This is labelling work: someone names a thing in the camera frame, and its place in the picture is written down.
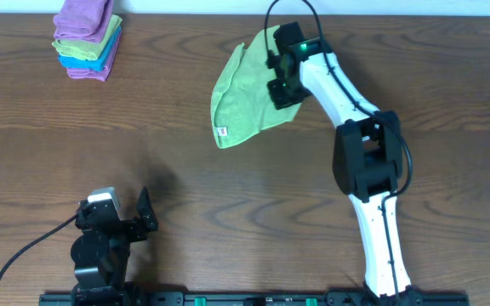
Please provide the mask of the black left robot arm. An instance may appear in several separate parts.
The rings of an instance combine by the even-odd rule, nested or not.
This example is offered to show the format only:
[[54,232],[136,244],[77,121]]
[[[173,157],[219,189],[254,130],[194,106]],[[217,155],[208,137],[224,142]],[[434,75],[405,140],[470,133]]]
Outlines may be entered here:
[[82,235],[71,247],[77,284],[73,305],[147,305],[142,289],[126,281],[130,245],[158,230],[149,192],[144,187],[136,203],[137,217],[122,220],[115,189],[93,191],[80,201],[75,225]]

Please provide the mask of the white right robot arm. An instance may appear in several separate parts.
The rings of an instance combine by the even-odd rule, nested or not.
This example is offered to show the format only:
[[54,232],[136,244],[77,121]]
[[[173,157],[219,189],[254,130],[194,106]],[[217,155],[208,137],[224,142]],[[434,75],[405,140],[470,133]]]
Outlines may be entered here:
[[313,96],[336,129],[333,176],[355,209],[366,258],[365,284],[376,298],[398,299],[411,281],[396,225],[398,180],[411,167],[395,112],[365,99],[322,38],[305,39],[296,22],[272,34],[267,84],[277,110]]

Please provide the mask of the light green microfiber cloth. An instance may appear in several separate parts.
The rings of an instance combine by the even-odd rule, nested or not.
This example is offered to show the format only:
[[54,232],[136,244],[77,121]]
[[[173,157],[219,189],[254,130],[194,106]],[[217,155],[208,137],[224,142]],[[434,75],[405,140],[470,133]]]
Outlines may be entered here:
[[210,115],[214,140],[220,149],[291,122],[299,111],[300,105],[278,110],[267,87],[276,78],[266,65],[266,50],[276,50],[277,29],[275,25],[260,31],[249,45],[238,44],[214,86]]

